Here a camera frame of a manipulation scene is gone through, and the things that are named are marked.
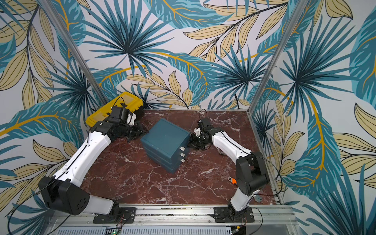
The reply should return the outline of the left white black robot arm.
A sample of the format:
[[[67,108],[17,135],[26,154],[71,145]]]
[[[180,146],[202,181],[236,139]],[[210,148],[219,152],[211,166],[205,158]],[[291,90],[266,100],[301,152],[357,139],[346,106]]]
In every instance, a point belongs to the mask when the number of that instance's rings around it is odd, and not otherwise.
[[[38,186],[45,205],[49,209],[70,215],[93,213],[110,217],[120,216],[116,201],[90,195],[81,185],[102,151],[113,141],[121,138],[134,140],[148,130],[138,121],[127,123],[97,122],[87,139],[69,161],[52,177],[43,177]]]

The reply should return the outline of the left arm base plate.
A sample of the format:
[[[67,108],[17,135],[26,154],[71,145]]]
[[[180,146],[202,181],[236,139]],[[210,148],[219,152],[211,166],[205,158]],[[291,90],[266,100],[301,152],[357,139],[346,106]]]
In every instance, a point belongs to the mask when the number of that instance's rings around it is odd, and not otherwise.
[[[135,207],[115,208],[109,214],[95,214],[94,224],[133,224]]]

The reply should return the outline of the teal three-drawer cabinet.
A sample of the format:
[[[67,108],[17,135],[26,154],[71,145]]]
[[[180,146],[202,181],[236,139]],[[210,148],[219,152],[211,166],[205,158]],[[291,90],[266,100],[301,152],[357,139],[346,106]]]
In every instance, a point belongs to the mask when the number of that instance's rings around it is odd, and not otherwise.
[[[141,143],[149,158],[175,173],[190,151],[189,140],[188,131],[162,118],[141,138]]]

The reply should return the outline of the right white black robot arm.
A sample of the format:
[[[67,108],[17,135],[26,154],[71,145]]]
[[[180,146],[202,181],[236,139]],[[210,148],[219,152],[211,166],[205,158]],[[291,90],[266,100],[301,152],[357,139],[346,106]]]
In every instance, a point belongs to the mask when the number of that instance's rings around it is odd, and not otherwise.
[[[230,200],[230,208],[234,212],[244,210],[252,198],[270,182],[262,154],[241,146],[219,128],[206,132],[200,128],[194,129],[191,144],[201,150],[213,145],[235,163],[238,189]]]

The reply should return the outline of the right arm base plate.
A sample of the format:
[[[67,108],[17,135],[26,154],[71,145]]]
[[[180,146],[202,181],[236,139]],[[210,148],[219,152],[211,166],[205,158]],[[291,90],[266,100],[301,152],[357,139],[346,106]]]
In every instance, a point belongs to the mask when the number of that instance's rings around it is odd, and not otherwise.
[[[255,222],[253,211],[246,207],[241,211],[235,211],[231,205],[224,207],[214,207],[212,216],[216,223],[253,223]]]

